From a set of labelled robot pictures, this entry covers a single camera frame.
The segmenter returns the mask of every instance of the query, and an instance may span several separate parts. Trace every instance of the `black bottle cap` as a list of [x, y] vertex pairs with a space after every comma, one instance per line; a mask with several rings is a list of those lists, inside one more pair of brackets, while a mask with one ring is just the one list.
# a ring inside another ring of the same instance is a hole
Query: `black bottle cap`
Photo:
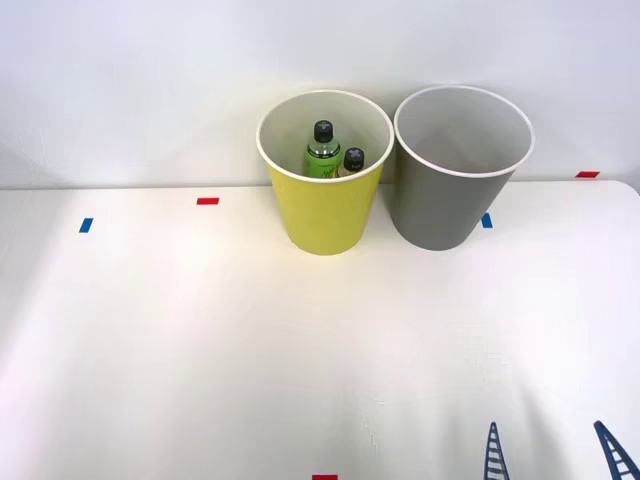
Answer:
[[359, 148], [350, 148], [344, 152], [344, 168], [350, 172], [359, 172], [364, 167], [364, 152]]
[[329, 143], [333, 140], [333, 124], [329, 120], [320, 120], [313, 126], [313, 138], [318, 143]]

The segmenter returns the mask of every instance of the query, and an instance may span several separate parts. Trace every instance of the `green bottle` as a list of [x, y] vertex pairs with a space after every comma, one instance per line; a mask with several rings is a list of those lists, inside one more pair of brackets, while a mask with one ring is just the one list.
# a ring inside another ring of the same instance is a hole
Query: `green bottle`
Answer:
[[344, 152], [344, 163], [336, 170], [336, 178], [348, 177], [364, 167], [364, 152], [359, 148], [349, 148]]
[[341, 160], [340, 143], [333, 137], [333, 125], [328, 120], [316, 122], [304, 156], [304, 174], [313, 178], [332, 178]]

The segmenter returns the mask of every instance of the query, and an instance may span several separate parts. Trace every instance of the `white bin rim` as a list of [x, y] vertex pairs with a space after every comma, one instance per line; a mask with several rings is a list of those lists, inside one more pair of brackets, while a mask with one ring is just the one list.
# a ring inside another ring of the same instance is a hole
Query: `white bin rim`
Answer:
[[[269, 117], [269, 115], [271, 115], [271, 113], [273, 113], [273, 111], [276, 108], [278, 108], [280, 105], [282, 105], [285, 102], [293, 100], [294, 98], [303, 97], [305, 95], [314, 95], [314, 94], [318, 94], [318, 93], [337, 93], [337, 94], [340, 94], [340, 95], [347, 95], [347, 96], [350, 96], [350, 97], [354, 97], [354, 98], [357, 98], [358, 100], [362, 100], [363, 102], [369, 104], [371, 107], [373, 107], [375, 110], [377, 110], [378, 113], [380, 113], [382, 118], [384, 118], [384, 120], [385, 120], [385, 122], [387, 124], [387, 127], [389, 128], [389, 145], [387, 145], [387, 149], [384, 151], [384, 153], [378, 159], [377, 162], [375, 162], [373, 165], [369, 166], [368, 168], [362, 170], [361, 172], [358, 172], [355, 175], [349, 175], [348, 177], [343, 177], [343, 178], [312, 178], [312, 177], [306, 177], [304, 175], [298, 175], [297, 173], [290, 172], [289, 170], [287, 170], [285, 168], [282, 168], [276, 162], [271, 160], [271, 158], [269, 158], [269, 155], [267, 155], [267, 153], [264, 151], [264, 148], [262, 147], [262, 142], [260, 141], [260, 135], [262, 134], [262, 127], [264, 126], [264, 123], [267, 120], [267, 118]], [[303, 92], [303, 93], [298, 93], [296, 95], [291, 95], [290, 97], [285, 98], [284, 100], [282, 100], [282, 101], [278, 102], [276, 105], [274, 105], [267, 113], [265, 113], [262, 116], [262, 118], [258, 122], [258, 128], [256, 130], [256, 145], [258, 146], [258, 151], [260, 152], [260, 155], [262, 156], [264, 161], [267, 162], [271, 167], [273, 167], [275, 170], [277, 170], [278, 172], [282, 173], [283, 175], [286, 175], [287, 177], [295, 178], [296, 180], [300, 180], [300, 181], [308, 182], [308, 183], [323, 183], [323, 184], [351, 182], [351, 181], [356, 180], [356, 179], [358, 179], [360, 177], [364, 177], [365, 175], [368, 175], [370, 172], [372, 172], [376, 168], [380, 167], [384, 163], [384, 161], [389, 157], [389, 155], [391, 154], [391, 150], [393, 149], [393, 145], [395, 143], [394, 138], [395, 138], [395, 135], [394, 135], [393, 124], [391, 123], [391, 120], [389, 119], [389, 116], [385, 113], [384, 110], [382, 110], [382, 108], [380, 108], [380, 106], [378, 104], [376, 104], [372, 100], [369, 100], [366, 97], [363, 97], [362, 95], [358, 95], [357, 93], [347, 92], [345, 90], [335, 90], [335, 89], [309, 90], [309, 91], [306, 91], [306, 92]]]
[[[516, 113], [518, 113], [518, 115], [520, 115], [522, 120], [527, 125], [527, 128], [529, 129], [529, 134], [531, 135], [531, 144], [529, 145], [529, 149], [527, 150], [527, 153], [525, 153], [525, 155], [518, 162], [514, 163], [513, 165], [511, 165], [511, 166], [509, 166], [507, 168], [504, 168], [502, 170], [498, 170], [498, 171], [495, 171], [495, 172], [483, 172], [483, 173], [466, 173], [466, 172], [458, 172], [456, 170], [449, 170], [448, 168], [440, 167], [440, 166], [435, 165], [435, 164], [433, 164], [431, 162], [428, 162], [424, 158], [420, 157], [416, 152], [414, 152], [411, 148], [409, 148], [409, 146], [402, 139], [402, 135], [400, 134], [400, 131], [398, 129], [398, 119], [400, 118], [400, 114], [402, 113], [402, 109], [409, 102], [411, 102], [415, 97], [418, 97], [420, 95], [423, 95], [424, 93], [432, 92], [432, 91], [435, 91], [435, 90], [470, 90], [470, 91], [475, 91], [475, 92], [478, 92], [478, 93], [482, 93], [482, 94], [494, 97], [497, 100], [499, 100], [499, 101], [505, 103], [506, 105], [508, 105], [509, 107], [511, 107], [513, 110], [516, 111]], [[535, 143], [536, 143], [536, 135], [535, 135], [535, 132], [533, 131], [533, 125], [531, 125], [531, 121], [529, 120], [529, 117], [527, 117], [527, 115], [522, 110], [520, 110], [520, 108], [517, 105], [515, 105], [513, 102], [507, 100], [506, 98], [502, 97], [501, 95], [498, 95], [497, 93], [493, 93], [493, 92], [491, 92], [489, 90], [485, 90], [484, 88], [480, 88], [480, 87], [472, 87], [470, 85], [436, 85], [436, 86], [433, 86], [433, 87], [423, 88], [422, 90], [419, 90], [419, 91], [413, 93], [412, 95], [409, 95], [407, 98], [405, 98], [403, 100], [403, 102], [400, 104], [400, 106], [396, 110], [396, 113], [393, 116], [393, 127], [394, 127], [394, 131], [395, 131], [398, 143], [400, 143], [402, 148], [404, 148], [404, 150], [407, 153], [409, 153], [413, 158], [415, 158], [418, 162], [422, 163], [423, 165], [425, 165], [425, 166], [427, 166], [429, 168], [437, 170], [438, 172], [441, 172], [441, 173], [445, 173], [447, 175], [453, 175], [454, 177], [491, 178], [491, 177], [498, 177], [498, 176], [504, 175], [506, 173], [511, 173], [514, 170], [516, 170], [520, 165], [522, 165], [524, 162], [527, 161], [527, 159], [531, 156], [531, 153], [533, 152], [533, 147], [535, 146]]]

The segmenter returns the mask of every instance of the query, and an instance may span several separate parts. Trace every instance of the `red tape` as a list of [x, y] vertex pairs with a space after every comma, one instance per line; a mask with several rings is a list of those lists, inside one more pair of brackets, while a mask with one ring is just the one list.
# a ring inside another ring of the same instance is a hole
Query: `red tape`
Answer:
[[217, 205], [219, 201], [218, 197], [200, 197], [198, 205]]
[[598, 175], [600, 175], [600, 172], [592, 172], [592, 171], [584, 170], [582, 172], [578, 172], [578, 175], [576, 175], [576, 178], [596, 178]]

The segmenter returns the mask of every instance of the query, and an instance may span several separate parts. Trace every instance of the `table surface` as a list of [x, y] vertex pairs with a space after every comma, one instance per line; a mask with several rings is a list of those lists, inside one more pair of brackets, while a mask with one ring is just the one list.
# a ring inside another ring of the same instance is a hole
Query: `table surface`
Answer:
[[608, 480], [596, 420], [639, 463], [635, 191], [509, 183], [447, 252], [388, 195], [318, 257], [268, 187], [0, 192], [0, 478], [479, 479], [492, 421], [514, 480]]

